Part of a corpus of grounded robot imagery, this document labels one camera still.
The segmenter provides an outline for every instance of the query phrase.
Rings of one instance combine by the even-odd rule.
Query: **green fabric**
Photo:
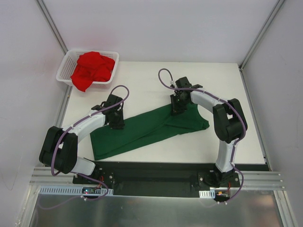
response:
[[[176,116],[171,116],[170,111],[171,105],[166,105],[126,119],[122,130],[113,130],[108,125],[94,130],[90,139],[95,160],[209,127],[195,104],[187,105],[187,111]]]

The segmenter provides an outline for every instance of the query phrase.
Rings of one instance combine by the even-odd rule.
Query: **white plastic basket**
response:
[[[87,52],[91,52],[95,50],[82,50],[82,49],[72,49],[69,50],[66,55],[64,56],[61,65],[57,71],[56,79],[57,81],[62,81],[66,83],[69,86],[73,86],[71,81],[71,76],[74,73],[74,70],[77,66],[77,60],[79,59],[79,56],[82,54],[85,54]],[[94,88],[109,88],[110,83],[112,82],[115,72],[118,66],[119,62],[119,54],[117,52],[112,51],[95,51],[99,52],[101,55],[109,57],[111,59],[115,60],[114,69],[112,71],[112,75],[107,82],[97,82],[94,81],[90,87]]]

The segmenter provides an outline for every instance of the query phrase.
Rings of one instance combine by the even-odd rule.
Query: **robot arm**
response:
[[[214,115],[214,129],[219,138],[219,153],[214,171],[206,175],[204,183],[212,187],[220,187],[220,182],[225,181],[234,173],[232,163],[234,162],[236,146],[235,141],[242,136],[243,126],[230,107],[208,95],[201,85],[192,86],[186,77],[176,81],[177,88],[194,88],[201,90],[175,90],[171,95],[172,115],[182,113],[190,102],[198,104]],[[227,101],[240,115],[247,130],[247,123],[238,99]]]
[[[85,120],[81,118],[74,124],[67,125],[63,128],[51,127],[45,137],[39,161],[47,166],[51,166],[54,150],[59,138],[71,127],[59,145],[54,168],[64,174],[74,172],[91,175],[96,168],[96,164],[88,159],[78,157],[78,143],[95,129],[107,124],[109,124],[112,129],[122,129],[125,125],[123,120],[123,102],[121,105],[117,105],[103,112],[98,112],[121,101],[122,98],[110,94],[106,102],[94,106],[89,111],[87,114],[89,117]]]

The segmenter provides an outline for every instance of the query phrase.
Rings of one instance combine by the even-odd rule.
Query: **white wall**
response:
[[[67,47],[240,64],[277,0],[45,0]]]
[[[288,0],[244,69],[274,170],[303,226],[303,1]]]
[[[55,80],[63,53],[35,1],[1,1],[0,21],[0,227],[12,227],[65,86]]]

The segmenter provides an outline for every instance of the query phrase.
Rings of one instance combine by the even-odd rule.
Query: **red cloth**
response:
[[[78,90],[85,92],[93,81],[109,81],[115,61],[98,52],[88,52],[80,55],[77,64],[71,81]]]

